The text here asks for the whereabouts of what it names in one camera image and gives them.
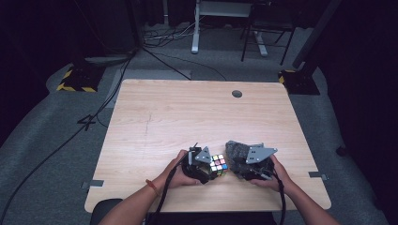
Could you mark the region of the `multicoloured puzzle cube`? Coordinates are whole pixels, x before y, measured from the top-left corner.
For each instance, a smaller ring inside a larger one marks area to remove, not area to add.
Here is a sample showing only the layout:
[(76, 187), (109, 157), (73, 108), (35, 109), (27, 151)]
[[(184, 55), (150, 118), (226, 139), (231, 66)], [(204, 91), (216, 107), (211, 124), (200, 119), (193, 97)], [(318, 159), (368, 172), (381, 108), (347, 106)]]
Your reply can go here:
[(210, 174), (213, 176), (223, 176), (226, 175), (228, 171), (228, 165), (223, 154), (214, 155), (210, 162)]

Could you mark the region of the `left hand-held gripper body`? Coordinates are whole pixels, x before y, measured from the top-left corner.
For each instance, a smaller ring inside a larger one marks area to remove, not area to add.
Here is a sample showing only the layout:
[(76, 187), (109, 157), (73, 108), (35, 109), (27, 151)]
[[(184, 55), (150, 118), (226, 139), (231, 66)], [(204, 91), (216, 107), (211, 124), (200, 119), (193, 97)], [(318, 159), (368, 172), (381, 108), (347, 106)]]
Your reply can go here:
[(212, 161), (208, 147), (190, 148), (187, 155), (182, 159), (182, 172), (190, 178), (199, 180), (203, 185), (209, 181), (210, 162)]

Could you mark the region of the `grey tape strip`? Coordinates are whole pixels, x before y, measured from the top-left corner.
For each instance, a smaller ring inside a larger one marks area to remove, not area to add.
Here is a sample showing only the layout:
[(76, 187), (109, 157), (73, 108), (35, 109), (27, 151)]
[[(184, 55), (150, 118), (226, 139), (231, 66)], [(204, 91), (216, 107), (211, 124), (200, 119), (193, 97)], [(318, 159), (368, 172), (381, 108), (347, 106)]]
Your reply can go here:
[(329, 180), (328, 176), (321, 172), (308, 172), (311, 178), (321, 178), (323, 181)]
[(90, 180), (90, 181), (83, 181), (81, 185), (81, 189), (90, 189), (91, 187), (100, 188), (104, 184), (103, 180)]

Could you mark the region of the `person's left hand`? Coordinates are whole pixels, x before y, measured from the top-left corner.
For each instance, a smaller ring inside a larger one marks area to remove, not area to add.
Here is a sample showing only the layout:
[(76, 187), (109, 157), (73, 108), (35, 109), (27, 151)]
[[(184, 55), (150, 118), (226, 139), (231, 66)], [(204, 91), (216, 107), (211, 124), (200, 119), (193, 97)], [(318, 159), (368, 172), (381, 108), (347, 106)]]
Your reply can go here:
[(169, 173), (172, 169), (176, 169), (173, 177), (171, 178), (169, 188), (178, 188), (182, 186), (195, 186), (199, 185), (200, 181), (194, 178), (190, 178), (182, 172), (181, 167), (178, 165), (178, 162), (184, 158), (187, 154), (186, 150), (180, 150), (177, 156), (172, 159), (169, 164), (165, 167), (163, 172), (156, 178), (156, 185), (160, 189), (164, 189), (166, 184), (166, 179), (169, 176)]

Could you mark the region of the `person's black clothing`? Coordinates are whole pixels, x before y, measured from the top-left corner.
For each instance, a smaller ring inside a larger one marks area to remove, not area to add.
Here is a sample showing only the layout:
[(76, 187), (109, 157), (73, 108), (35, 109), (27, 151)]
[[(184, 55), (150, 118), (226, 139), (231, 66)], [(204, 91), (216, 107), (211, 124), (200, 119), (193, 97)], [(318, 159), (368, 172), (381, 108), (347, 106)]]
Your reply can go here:
[(145, 225), (277, 225), (270, 212), (160, 213), (146, 217)]

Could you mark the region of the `grey fluffy cloth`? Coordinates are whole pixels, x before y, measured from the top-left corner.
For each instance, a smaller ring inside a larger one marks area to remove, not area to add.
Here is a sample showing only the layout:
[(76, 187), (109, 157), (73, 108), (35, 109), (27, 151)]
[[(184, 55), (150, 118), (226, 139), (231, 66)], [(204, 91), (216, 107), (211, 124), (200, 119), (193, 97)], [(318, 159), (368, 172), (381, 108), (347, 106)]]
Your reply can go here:
[(238, 179), (247, 180), (250, 168), (246, 162), (250, 146), (241, 142), (229, 141), (225, 144), (225, 153), (229, 169)]

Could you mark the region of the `white desk frame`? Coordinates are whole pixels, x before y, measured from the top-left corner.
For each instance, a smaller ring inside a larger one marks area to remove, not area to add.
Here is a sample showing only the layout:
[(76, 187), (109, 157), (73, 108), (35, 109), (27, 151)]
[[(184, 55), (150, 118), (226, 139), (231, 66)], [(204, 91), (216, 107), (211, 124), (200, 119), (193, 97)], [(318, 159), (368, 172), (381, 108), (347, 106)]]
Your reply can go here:
[(194, 31), (191, 45), (191, 52), (199, 52), (200, 38), (200, 19), (203, 16), (221, 16), (248, 18), (250, 12), (250, 3), (236, 3), (230, 0), (221, 0), (218, 2), (211, 0), (195, 0), (194, 10)]

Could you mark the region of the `person's right hand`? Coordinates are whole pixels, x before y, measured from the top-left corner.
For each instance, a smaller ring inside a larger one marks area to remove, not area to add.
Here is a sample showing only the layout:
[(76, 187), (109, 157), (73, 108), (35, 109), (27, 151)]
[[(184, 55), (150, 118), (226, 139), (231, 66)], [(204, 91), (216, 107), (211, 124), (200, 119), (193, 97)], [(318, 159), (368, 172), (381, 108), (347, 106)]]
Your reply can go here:
[(283, 184), (283, 192), (289, 194), (297, 187), (297, 185), (292, 181), (287, 173), (287, 170), (274, 155), (272, 155), (270, 159), (274, 163), (276, 176), (274, 176), (271, 180), (253, 179), (250, 181), (250, 183), (262, 188), (271, 188), (277, 192), (280, 191), (280, 184)]

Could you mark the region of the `black yellow striped stand base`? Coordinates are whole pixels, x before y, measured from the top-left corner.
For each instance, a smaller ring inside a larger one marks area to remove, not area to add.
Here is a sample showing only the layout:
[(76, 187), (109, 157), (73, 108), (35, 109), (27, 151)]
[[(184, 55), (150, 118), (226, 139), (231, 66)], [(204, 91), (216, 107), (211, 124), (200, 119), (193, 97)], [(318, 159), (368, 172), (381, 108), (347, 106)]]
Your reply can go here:
[(63, 76), (56, 90), (95, 93), (99, 90), (99, 84), (104, 71), (104, 67), (83, 69), (71, 66)]
[(320, 92), (312, 76), (301, 71), (284, 69), (278, 73), (278, 81), (290, 95), (319, 95)]

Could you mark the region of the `black metal chair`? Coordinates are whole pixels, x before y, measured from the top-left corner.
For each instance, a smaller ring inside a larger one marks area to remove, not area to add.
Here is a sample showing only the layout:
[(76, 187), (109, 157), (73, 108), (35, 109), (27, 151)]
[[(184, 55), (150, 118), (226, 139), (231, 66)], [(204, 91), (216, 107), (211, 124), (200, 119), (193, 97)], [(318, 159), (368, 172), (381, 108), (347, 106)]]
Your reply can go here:
[(251, 32), (279, 34), (278, 38), (274, 41), (275, 47), (277, 47), (282, 36), (288, 32), (290, 36), (287, 43), (281, 45), (281, 48), (284, 48), (280, 62), (280, 65), (282, 65), (290, 47), (291, 40), (295, 34), (295, 30), (296, 25), (293, 15), (285, 4), (277, 2), (276, 0), (255, 0), (250, 7), (248, 21), (240, 35), (240, 39), (244, 39), (244, 47), (240, 61), (244, 61)]

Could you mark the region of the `grey slanted metal post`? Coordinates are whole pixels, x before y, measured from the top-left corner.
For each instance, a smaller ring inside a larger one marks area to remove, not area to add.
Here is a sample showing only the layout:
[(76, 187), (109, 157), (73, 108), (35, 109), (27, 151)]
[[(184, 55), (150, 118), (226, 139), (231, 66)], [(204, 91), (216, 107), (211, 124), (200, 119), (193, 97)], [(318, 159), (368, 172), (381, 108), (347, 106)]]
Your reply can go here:
[(314, 47), (315, 43), (321, 36), (321, 33), (326, 28), (329, 20), (333, 16), (334, 12), (336, 11), (342, 0), (316, 0), (316, 2), (327, 2), (327, 4), (322, 10), (321, 15), (319, 16), (312, 33), (309, 35), (303, 47), (300, 49), (298, 55), (293, 61), (292, 66), (294, 68), (299, 68), (301, 64), (306, 61), (311, 49)]

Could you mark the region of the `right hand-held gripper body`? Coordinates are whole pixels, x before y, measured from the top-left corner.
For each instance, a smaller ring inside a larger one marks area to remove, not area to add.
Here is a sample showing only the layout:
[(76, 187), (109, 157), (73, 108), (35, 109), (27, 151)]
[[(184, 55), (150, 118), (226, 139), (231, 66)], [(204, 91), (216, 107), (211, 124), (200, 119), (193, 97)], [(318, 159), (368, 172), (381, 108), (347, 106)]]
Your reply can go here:
[(271, 180), (274, 163), (270, 158), (278, 151), (277, 148), (253, 145), (249, 147), (248, 155), (244, 158), (242, 177), (249, 181), (253, 179)]

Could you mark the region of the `grey flat stand foot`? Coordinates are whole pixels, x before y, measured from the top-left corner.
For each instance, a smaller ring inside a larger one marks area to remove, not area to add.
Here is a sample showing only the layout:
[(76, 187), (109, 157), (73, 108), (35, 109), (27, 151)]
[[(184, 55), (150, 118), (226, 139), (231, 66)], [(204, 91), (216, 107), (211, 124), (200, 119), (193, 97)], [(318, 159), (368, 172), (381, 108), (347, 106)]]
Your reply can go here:
[(107, 67), (127, 62), (129, 58), (129, 54), (110, 54), (105, 56), (86, 57), (85, 61), (96, 66)]

